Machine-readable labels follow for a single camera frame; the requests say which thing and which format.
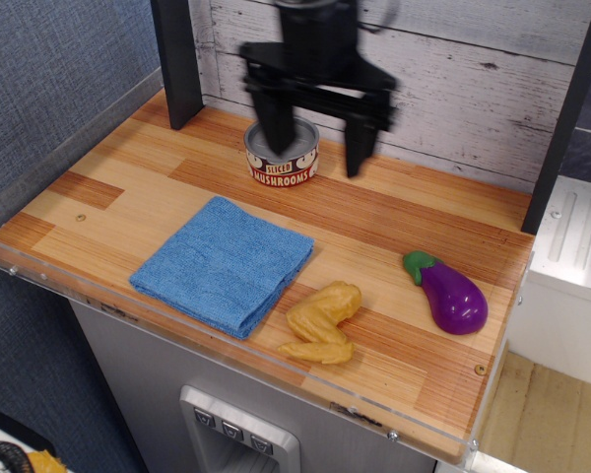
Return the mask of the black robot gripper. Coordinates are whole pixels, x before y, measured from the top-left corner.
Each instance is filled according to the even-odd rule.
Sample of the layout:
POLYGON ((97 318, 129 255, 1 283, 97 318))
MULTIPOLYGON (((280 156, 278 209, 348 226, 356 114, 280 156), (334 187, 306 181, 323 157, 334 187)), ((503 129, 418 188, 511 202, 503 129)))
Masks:
POLYGON ((296 138, 294 109, 346 122, 347 177, 373 154, 378 130, 392 123, 388 72, 359 52, 357 1, 277 1, 282 39, 239 48, 258 122, 270 150, 281 156, 296 138))

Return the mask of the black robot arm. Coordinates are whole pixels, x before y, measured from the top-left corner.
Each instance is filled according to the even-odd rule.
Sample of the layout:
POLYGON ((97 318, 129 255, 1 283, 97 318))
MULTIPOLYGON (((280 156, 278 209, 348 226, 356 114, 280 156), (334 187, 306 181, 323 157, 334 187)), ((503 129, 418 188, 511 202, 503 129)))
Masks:
POLYGON ((396 79, 358 51, 355 1, 279 1, 279 42, 246 42, 245 89, 269 148, 281 155, 296 137, 295 108, 345 123, 346 171, 358 175, 379 131, 392 124, 396 79))

